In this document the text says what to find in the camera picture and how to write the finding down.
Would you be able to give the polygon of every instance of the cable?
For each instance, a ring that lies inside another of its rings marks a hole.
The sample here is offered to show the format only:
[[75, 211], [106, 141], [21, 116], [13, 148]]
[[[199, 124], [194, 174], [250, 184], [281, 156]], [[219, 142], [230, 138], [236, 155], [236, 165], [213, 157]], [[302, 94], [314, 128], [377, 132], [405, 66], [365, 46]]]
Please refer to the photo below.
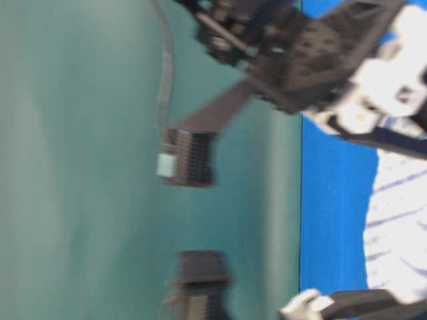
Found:
[[[164, 133], [168, 126], [169, 104], [171, 101], [173, 87], [173, 51], [172, 51], [172, 36], [169, 25], [167, 24], [165, 13], [163, 12], [157, 0], [150, 0], [154, 11], [161, 23], [162, 39], [163, 39], [163, 66], [161, 73], [161, 84], [159, 94], [157, 96], [157, 130], [159, 138], [164, 140]], [[164, 141], [166, 145], [171, 143], [170, 134], [166, 137], [168, 141]]]

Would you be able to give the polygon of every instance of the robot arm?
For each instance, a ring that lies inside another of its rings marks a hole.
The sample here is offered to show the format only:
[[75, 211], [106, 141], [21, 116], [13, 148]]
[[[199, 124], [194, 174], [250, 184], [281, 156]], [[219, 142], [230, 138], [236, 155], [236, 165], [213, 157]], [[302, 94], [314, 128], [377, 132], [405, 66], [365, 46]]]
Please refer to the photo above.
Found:
[[[327, 134], [427, 159], [427, 142], [380, 126], [386, 117], [407, 117], [427, 129], [427, 48], [412, 30], [427, 29], [421, 8], [404, 0], [347, 0], [311, 19], [288, 0], [178, 3], [199, 22], [196, 39], [207, 52], [233, 67], [247, 61], [248, 75], [171, 128], [175, 139], [159, 155], [157, 172], [167, 183], [213, 183], [211, 142], [253, 96], [302, 113]], [[378, 48], [388, 31], [396, 39]]]

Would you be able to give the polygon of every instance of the striped shirt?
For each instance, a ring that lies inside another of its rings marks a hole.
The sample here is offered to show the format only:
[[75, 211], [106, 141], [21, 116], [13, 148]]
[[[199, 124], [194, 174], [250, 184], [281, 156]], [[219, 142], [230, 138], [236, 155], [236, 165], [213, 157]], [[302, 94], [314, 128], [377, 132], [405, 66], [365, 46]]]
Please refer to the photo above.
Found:
[[[427, 138], [406, 118], [382, 126]], [[384, 150], [378, 157], [364, 231], [368, 285], [401, 303], [427, 299], [427, 161]]]

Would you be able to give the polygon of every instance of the teal wall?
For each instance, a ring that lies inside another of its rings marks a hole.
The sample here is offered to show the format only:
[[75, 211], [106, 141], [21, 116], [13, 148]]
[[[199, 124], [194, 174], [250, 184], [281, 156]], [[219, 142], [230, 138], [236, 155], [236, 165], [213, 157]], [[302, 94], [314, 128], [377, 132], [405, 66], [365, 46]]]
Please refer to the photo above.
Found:
[[[146, 0], [2, 0], [0, 318], [157, 319], [183, 249], [219, 249], [235, 319], [298, 291], [301, 123], [252, 103], [218, 143], [219, 185], [162, 185], [159, 23]], [[172, 118], [240, 77], [173, 28]]]

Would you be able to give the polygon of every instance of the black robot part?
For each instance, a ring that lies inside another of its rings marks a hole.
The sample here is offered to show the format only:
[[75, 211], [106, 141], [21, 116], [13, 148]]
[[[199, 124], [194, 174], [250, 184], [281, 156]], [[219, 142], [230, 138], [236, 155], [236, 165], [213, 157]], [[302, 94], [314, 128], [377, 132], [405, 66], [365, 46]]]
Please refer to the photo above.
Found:
[[224, 299], [230, 274], [225, 257], [217, 251], [183, 251], [179, 265], [180, 320], [228, 320]]
[[[251, 96], [288, 114], [325, 109], [339, 99], [363, 61], [375, 54], [406, 4], [405, 0], [347, 0], [312, 19], [287, 0], [211, 0], [207, 9], [198, 0], [176, 1], [198, 21], [196, 39], [212, 57], [233, 66], [242, 59], [249, 63], [243, 81], [173, 127], [190, 136], [191, 143], [171, 143], [168, 152], [178, 154], [180, 165], [175, 177], [166, 181], [193, 187], [212, 184], [211, 142]], [[426, 109], [424, 105], [412, 117], [424, 129]], [[342, 129], [336, 118], [328, 125], [341, 139], [427, 159], [425, 141], [378, 127], [369, 134], [354, 135]], [[197, 169], [191, 170], [194, 164]]]

